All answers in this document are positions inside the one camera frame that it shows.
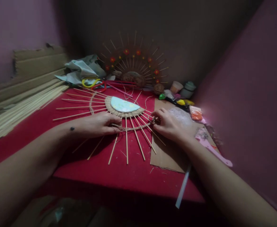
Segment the hand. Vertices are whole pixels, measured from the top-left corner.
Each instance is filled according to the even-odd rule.
[[[74,128],[73,131],[78,137],[95,138],[104,135],[111,135],[119,133],[117,127],[110,126],[110,124],[121,125],[122,119],[107,112],[100,112],[88,117],[78,118],[66,122],[65,126]]]
[[[161,119],[160,125],[154,124],[153,127],[164,137],[176,142],[186,139],[185,137],[193,137],[193,135],[191,135],[191,131],[184,128],[181,123],[166,109],[160,108],[159,110],[151,113],[151,115]]]

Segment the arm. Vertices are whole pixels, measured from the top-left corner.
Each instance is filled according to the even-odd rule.
[[[0,226],[11,222],[56,169],[75,137],[118,133],[121,119],[102,112],[58,125],[0,163]]]
[[[152,115],[161,119],[161,124],[154,125],[154,129],[182,147],[208,193],[233,224],[277,226],[277,212],[238,175],[202,146],[167,110],[161,108]]]

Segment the red tablecloth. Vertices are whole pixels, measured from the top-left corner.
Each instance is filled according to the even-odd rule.
[[[134,91],[133,99],[137,98],[139,92],[140,91]],[[53,119],[89,111],[89,109],[56,110],[56,108],[60,107],[87,105],[87,102],[61,100],[62,98],[80,98],[71,97],[67,93],[89,95],[82,91],[69,89],[63,95],[48,104],[45,108],[36,111],[34,114],[22,121],[12,132],[0,139],[0,162],[24,147],[48,129],[70,120],[67,119],[53,122]],[[107,89],[104,94],[124,99],[124,95],[112,89]],[[139,105],[145,108],[145,100],[151,95],[151,92],[143,91],[137,100]],[[153,111],[154,97],[150,98],[146,104],[147,110]],[[127,126],[131,127],[129,120],[127,121]],[[149,137],[149,140],[152,141],[150,131],[145,129],[145,132]],[[115,135],[105,137],[89,161],[87,161],[87,157],[95,148],[100,138],[87,141],[79,150],[77,150],[74,154],[71,154],[71,151],[81,143],[81,141],[77,141],[64,155],[60,167],[56,170],[54,176],[115,189],[124,189],[146,193],[149,195],[177,198],[184,174],[151,166],[151,148],[149,147],[142,132],[137,131],[137,134],[144,151],[146,161],[143,161],[135,134],[131,131],[128,133],[129,164],[126,164],[126,157],[124,155],[126,154],[126,137],[123,132],[118,138],[119,142],[115,146],[110,165],[108,165],[108,161],[116,137]],[[191,180],[188,181],[183,199],[204,202],[204,198]]]

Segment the green bead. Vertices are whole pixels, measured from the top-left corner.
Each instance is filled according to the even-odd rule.
[[[160,94],[160,96],[159,96],[159,100],[162,100],[162,99],[165,99],[166,98],[166,95],[165,94]]]

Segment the plastic container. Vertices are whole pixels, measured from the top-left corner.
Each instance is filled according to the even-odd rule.
[[[181,90],[180,96],[185,98],[190,98],[195,90],[196,86],[192,81],[189,81],[185,84],[185,87]]]
[[[183,85],[177,81],[173,81],[173,84],[170,88],[170,91],[173,93],[173,94],[176,94],[178,93],[181,89],[183,88]]]

